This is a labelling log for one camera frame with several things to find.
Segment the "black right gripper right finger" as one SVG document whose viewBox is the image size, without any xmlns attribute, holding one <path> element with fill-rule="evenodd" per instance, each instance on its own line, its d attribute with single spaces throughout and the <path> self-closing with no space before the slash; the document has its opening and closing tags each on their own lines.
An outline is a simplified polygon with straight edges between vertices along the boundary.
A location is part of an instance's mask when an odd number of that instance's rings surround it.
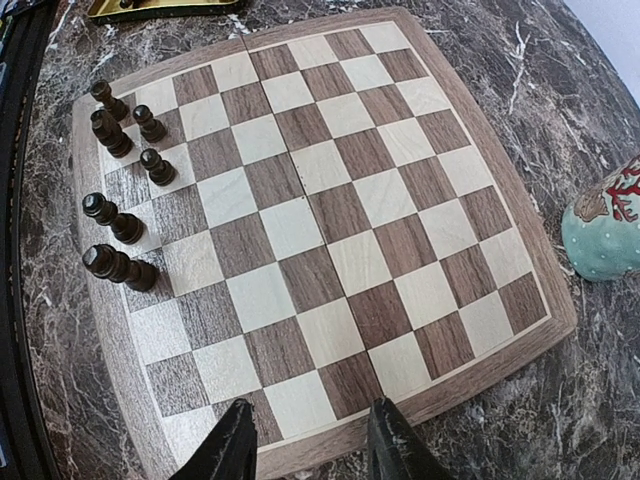
<svg viewBox="0 0 640 480">
<path fill-rule="evenodd" d="M 453 478 L 387 397 L 376 399 L 372 404 L 367 425 L 367 453 L 369 479 Z"/>
</svg>

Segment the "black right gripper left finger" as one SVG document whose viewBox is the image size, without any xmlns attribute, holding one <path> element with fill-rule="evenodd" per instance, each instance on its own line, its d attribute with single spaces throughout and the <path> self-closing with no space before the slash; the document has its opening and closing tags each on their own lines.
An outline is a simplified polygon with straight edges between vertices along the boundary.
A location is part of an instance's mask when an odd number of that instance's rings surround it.
<svg viewBox="0 0 640 480">
<path fill-rule="evenodd" d="M 253 406 L 234 400 L 191 458 L 170 480 L 256 478 L 258 435 Z"/>
</svg>

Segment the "dark chess piece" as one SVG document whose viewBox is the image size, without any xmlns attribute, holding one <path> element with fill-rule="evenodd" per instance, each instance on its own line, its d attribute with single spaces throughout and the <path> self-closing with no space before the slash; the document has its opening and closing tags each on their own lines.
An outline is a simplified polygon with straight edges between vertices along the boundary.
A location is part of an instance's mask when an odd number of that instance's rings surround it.
<svg viewBox="0 0 640 480">
<path fill-rule="evenodd" d="M 131 245 L 143 235 L 144 224 L 135 215 L 121 213 L 117 206 L 107 200 L 102 193 L 94 192 L 82 200 L 83 213 L 98 225 L 108 226 L 116 240 Z"/>
<path fill-rule="evenodd" d="M 94 277 L 112 283 L 124 283 L 134 291 L 149 291 L 159 275 L 154 265 L 131 259 L 108 244 L 91 246 L 82 255 L 82 262 Z"/>
<path fill-rule="evenodd" d="M 141 152 L 140 163 L 148 172 L 149 179 L 155 185 L 166 186 L 175 179 L 175 168 L 153 148 L 148 148 Z"/>
</svg>

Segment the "dark chess pawn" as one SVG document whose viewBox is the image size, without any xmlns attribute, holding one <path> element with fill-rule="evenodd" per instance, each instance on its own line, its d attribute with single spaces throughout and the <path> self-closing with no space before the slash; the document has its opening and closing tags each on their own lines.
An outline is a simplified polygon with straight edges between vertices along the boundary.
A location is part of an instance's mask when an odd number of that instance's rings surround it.
<svg viewBox="0 0 640 480">
<path fill-rule="evenodd" d="M 113 96 L 111 86 L 106 80 L 96 81 L 91 86 L 90 94 L 116 121 L 120 122 L 126 118 L 129 112 L 128 106 L 121 99 Z"/>
<path fill-rule="evenodd" d="M 93 134 L 113 157 L 123 158 L 131 151 L 132 140 L 109 112 L 96 110 L 90 120 Z"/>
<path fill-rule="evenodd" d="M 132 111 L 132 116 L 140 129 L 142 137 L 148 143 L 159 142 L 166 136 L 166 127 L 154 117 L 147 105 L 137 105 Z"/>
</svg>

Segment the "gold metal tray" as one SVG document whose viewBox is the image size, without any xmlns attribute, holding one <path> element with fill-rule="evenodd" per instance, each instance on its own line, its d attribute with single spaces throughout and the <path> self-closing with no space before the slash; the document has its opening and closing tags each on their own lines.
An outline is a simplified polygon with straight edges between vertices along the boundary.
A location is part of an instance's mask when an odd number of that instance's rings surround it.
<svg viewBox="0 0 640 480">
<path fill-rule="evenodd" d="M 247 4 L 248 1 L 239 0 L 98 0 L 90 6 L 88 17 L 96 25 L 104 25 L 157 18 L 224 15 L 236 13 Z"/>
</svg>

